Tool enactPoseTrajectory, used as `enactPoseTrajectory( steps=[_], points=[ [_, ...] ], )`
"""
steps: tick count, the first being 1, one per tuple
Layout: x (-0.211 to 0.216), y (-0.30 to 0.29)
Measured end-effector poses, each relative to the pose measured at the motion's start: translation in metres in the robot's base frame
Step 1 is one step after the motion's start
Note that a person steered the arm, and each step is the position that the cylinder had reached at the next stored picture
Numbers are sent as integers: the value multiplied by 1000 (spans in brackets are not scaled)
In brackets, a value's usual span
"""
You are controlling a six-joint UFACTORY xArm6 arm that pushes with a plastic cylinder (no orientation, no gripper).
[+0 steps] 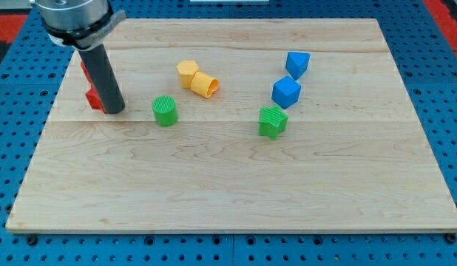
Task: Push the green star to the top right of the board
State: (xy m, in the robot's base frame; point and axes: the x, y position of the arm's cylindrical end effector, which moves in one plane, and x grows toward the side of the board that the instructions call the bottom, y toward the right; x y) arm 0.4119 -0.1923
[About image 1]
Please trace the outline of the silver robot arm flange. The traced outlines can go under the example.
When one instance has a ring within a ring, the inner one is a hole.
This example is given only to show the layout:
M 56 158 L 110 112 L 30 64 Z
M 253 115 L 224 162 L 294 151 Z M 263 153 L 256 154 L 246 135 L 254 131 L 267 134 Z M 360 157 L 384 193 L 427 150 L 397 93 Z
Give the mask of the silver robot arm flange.
M 108 0 L 34 0 L 42 24 L 55 44 L 90 51 L 126 19 Z

